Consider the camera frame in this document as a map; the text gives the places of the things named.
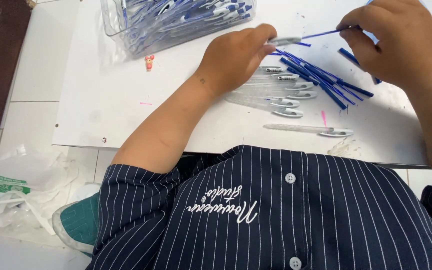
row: white table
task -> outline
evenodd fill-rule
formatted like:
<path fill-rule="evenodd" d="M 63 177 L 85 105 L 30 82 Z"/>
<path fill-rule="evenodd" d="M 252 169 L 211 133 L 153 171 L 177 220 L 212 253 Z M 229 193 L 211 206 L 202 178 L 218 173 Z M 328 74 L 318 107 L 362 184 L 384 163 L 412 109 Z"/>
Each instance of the white table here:
<path fill-rule="evenodd" d="M 432 0 L 425 2 L 432 12 Z M 71 41 L 53 144 L 119 148 L 195 71 L 207 45 L 221 34 L 260 23 L 272 23 L 280 31 L 320 33 L 334 29 L 347 12 L 365 3 L 366 0 L 258 0 L 253 21 L 155 53 L 153 70 L 146 72 L 143 59 L 124 60 L 114 41 L 104 34 L 99 1 L 84 0 Z M 222 153 L 247 144 L 329 153 L 368 162 L 426 164 L 421 127 L 405 93 L 387 83 L 375 85 L 369 74 L 341 56 L 339 48 L 349 47 L 338 34 L 307 42 L 313 46 L 290 45 L 285 49 L 375 96 L 340 111 L 326 93 L 317 89 L 317 99 L 301 103 L 305 116 L 298 120 L 222 100 L 203 116 L 185 150 Z M 263 64 L 284 66 L 279 58 L 268 56 Z M 322 111 L 328 126 L 351 128 L 355 135 L 327 138 L 262 127 L 270 123 L 323 126 Z"/>

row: clear plastic container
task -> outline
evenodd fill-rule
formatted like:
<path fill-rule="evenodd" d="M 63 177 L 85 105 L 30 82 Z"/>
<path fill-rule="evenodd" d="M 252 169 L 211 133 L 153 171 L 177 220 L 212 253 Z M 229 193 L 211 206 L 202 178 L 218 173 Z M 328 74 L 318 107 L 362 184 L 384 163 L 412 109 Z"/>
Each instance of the clear plastic container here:
<path fill-rule="evenodd" d="M 101 0 L 101 10 L 106 35 L 140 58 L 250 21 L 256 0 Z"/>

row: pink toy figure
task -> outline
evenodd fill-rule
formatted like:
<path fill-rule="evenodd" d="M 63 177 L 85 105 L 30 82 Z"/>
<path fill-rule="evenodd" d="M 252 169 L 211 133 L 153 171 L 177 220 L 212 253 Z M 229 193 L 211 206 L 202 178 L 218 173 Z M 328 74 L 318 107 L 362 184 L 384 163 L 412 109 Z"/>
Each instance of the pink toy figure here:
<path fill-rule="evenodd" d="M 146 56 L 146 71 L 151 71 L 151 69 L 153 68 L 153 60 L 154 60 L 155 56 L 151 55 L 151 56 Z"/>

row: navy pinstripe shirt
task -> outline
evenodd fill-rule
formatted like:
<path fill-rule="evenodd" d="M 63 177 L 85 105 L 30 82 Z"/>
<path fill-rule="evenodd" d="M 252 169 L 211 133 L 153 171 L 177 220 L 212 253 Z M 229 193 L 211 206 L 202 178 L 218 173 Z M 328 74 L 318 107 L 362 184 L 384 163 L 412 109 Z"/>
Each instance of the navy pinstripe shirt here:
<path fill-rule="evenodd" d="M 89 270 L 432 270 L 432 187 L 363 161 L 240 145 L 111 165 L 99 196 Z"/>

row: white button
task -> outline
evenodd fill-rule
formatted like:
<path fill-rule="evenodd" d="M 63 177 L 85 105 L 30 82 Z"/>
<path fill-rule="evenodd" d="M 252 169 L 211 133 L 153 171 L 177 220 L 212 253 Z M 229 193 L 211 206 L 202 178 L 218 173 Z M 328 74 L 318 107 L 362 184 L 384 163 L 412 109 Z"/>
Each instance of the white button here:
<path fill-rule="evenodd" d="M 288 173 L 288 174 L 286 174 L 285 180 L 286 180 L 286 182 L 292 184 L 292 183 L 296 182 L 296 176 L 294 176 L 294 174 L 292 174 L 292 173 Z"/>
<path fill-rule="evenodd" d="M 292 270 L 300 270 L 301 269 L 301 260 L 298 257 L 292 257 L 289 260 L 289 266 Z"/>

